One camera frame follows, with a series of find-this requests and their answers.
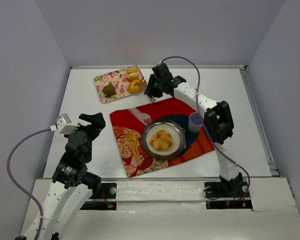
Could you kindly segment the metal tongs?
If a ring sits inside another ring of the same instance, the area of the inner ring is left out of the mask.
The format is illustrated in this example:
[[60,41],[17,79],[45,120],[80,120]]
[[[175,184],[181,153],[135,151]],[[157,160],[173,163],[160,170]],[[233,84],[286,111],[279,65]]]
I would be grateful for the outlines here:
[[154,102],[155,102],[155,98],[154,97],[152,97],[152,96],[148,96],[147,94],[146,94],[146,90],[147,90],[147,87],[148,87],[148,83],[147,83],[147,81],[145,80],[145,79],[143,79],[142,80],[142,91],[143,91],[143,94],[149,99],[149,102],[151,103],[151,104],[153,104]]

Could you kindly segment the orange ring bagel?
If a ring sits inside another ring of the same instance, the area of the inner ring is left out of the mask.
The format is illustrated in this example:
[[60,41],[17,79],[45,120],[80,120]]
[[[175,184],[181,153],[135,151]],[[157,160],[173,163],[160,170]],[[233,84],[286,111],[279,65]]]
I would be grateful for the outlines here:
[[139,79],[132,80],[128,85],[128,91],[132,94],[139,93],[142,90],[142,81]]

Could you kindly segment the striped twisted bread roll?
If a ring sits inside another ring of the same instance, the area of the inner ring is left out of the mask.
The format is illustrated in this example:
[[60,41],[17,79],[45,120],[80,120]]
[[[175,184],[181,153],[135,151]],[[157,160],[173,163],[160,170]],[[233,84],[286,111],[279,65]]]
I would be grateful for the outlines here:
[[165,130],[159,130],[151,137],[150,145],[156,151],[167,151],[173,145],[172,136]]

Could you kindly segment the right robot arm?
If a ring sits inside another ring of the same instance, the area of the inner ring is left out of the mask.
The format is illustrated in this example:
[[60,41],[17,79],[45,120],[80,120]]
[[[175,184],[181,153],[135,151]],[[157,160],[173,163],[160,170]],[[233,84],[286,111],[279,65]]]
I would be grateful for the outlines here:
[[230,149],[224,144],[233,136],[234,121],[230,106],[226,101],[215,101],[199,93],[199,84],[191,87],[181,76],[173,76],[168,66],[161,62],[152,68],[145,95],[149,98],[160,98],[170,95],[197,110],[206,137],[212,143],[218,163],[220,181],[212,192],[222,198],[231,197],[242,188],[244,182],[240,170],[244,170],[230,157]]

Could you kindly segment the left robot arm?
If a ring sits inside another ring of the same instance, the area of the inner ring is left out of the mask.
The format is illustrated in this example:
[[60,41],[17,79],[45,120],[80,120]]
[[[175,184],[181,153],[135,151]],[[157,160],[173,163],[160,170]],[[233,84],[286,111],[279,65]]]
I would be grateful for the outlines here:
[[93,141],[106,122],[100,112],[82,113],[79,119],[88,124],[75,124],[67,114],[61,114],[48,128],[67,138],[65,152],[52,175],[43,204],[38,205],[38,214],[28,230],[18,237],[20,240],[61,240],[84,203],[101,189],[101,178],[88,172],[87,164],[92,160]]

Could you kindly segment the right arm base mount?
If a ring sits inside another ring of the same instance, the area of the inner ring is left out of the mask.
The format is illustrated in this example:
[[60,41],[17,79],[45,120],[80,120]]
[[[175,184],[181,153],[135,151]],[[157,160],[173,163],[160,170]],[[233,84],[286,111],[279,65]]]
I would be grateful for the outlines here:
[[246,181],[233,193],[223,193],[220,189],[220,185],[220,182],[217,181],[204,183],[202,195],[207,200],[206,208],[208,210],[253,209],[250,193],[248,192],[245,197],[243,197],[248,186]]

